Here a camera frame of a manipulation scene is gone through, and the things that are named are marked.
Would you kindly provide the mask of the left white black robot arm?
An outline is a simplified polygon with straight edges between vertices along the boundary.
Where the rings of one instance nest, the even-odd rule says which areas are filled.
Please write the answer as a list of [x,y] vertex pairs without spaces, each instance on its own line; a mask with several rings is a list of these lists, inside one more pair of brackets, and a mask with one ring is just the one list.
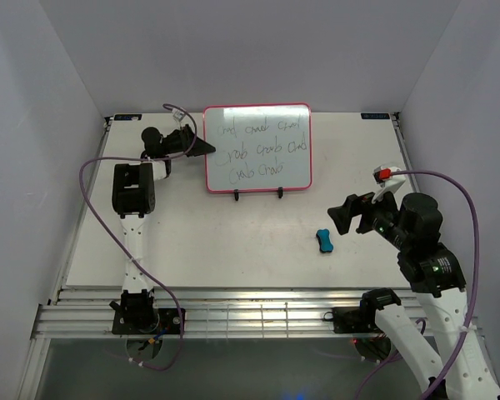
[[155,182],[172,172],[171,156],[179,153],[198,157],[214,153],[216,148],[199,138],[187,124],[164,136],[155,127],[141,133],[144,149],[140,160],[119,163],[113,169],[112,208],[122,227],[123,246],[131,254],[125,263],[119,304],[113,304],[124,323],[141,333],[154,331],[160,313],[154,307],[153,280],[145,274],[147,216],[155,208]]

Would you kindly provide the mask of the pink framed whiteboard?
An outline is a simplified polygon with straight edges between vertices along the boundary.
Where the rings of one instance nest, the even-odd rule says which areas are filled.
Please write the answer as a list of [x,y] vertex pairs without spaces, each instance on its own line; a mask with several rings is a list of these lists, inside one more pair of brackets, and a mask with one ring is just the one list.
[[210,193],[305,190],[313,183],[312,112],[303,102],[212,106],[202,113]]

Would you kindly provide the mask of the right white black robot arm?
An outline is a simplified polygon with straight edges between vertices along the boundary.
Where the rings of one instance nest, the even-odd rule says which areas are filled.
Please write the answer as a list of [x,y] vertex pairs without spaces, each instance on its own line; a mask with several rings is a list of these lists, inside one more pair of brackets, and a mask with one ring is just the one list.
[[328,216],[339,234],[360,217],[357,233],[375,232],[397,250],[397,265],[430,324],[431,346],[409,321],[390,288],[365,292],[358,308],[332,310],[337,333],[384,333],[430,399],[500,399],[500,387],[483,356],[478,334],[465,323],[469,309],[466,281],[456,256],[439,240],[443,216],[438,203],[409,193],[400,204],[392,193],[350,195]]

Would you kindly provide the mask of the blue bone-shaped eraser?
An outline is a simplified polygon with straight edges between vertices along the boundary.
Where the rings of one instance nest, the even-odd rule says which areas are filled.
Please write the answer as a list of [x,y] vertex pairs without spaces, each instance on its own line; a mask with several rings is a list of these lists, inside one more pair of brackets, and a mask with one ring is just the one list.
[[326,254],[333,252],[334,246],[330,238],[330,231],[327,228],[318,229],[316,232],[316,239],[320,253]]

